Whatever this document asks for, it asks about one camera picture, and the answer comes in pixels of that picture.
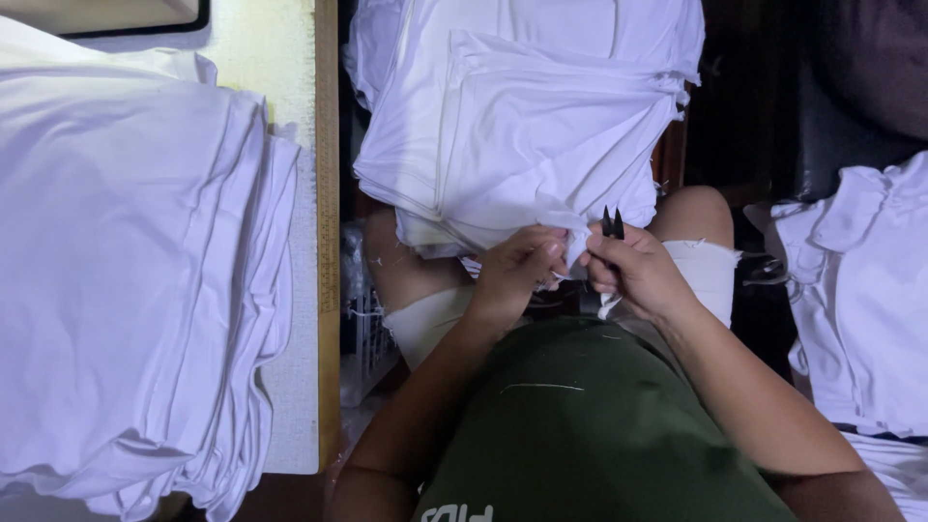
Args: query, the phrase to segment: left hand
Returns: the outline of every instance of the left hand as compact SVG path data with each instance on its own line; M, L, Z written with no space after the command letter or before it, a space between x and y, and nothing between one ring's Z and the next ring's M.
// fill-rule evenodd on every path
M483 267L465 319L494 335L512 328L528 306L537 285L551 284L551 272L567 275L564 239L567 230L534 225L521 228L481 256Z

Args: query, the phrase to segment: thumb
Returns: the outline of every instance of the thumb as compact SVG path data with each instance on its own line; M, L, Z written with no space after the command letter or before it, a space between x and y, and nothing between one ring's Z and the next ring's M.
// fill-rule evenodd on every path
M522 273L532 284L543 281L551 272L554 262L564 253L564 245L559 241L548 241L536 248L522 265Z
M631 270L641 259L641 252L624 241L593 234L586 240L586 249L596 257L609 261L622 270Z

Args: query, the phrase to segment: right hand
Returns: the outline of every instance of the right hand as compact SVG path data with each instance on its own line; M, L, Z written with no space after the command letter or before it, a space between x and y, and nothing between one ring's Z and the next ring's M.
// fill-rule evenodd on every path
M661 242L647 230L623 226L624 241L603 237L599 223L590 226L593 235L586 240L580 264L593 289L620 294L628 310L654 324L699 309L696 294Z

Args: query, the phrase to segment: person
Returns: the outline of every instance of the person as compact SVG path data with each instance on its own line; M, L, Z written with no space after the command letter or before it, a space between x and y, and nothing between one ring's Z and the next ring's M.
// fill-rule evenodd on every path
M592 226L593 287L618 319L524 324L563 274L566 231L519 230L455 259L367 222L386 323L413 372L341 471L338 522L902 520L814 406L728 329L733 226L713 189L664 198L623 241Z

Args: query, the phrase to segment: garment pile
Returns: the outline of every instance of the garment pile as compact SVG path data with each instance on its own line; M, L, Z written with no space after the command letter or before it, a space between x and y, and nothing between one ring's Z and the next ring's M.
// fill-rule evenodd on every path
M426 258L518 228L570 230L604 206L643 227L651 153L699 83L699 0L360 0L344 63L370 126L360 188Z
M0 17L0 498L135 521L185 491L226 522L257 485L300 149L215 79Z
M838 192L774 206L797 387L845 436L909 520L928 520L928 151L849 167Z

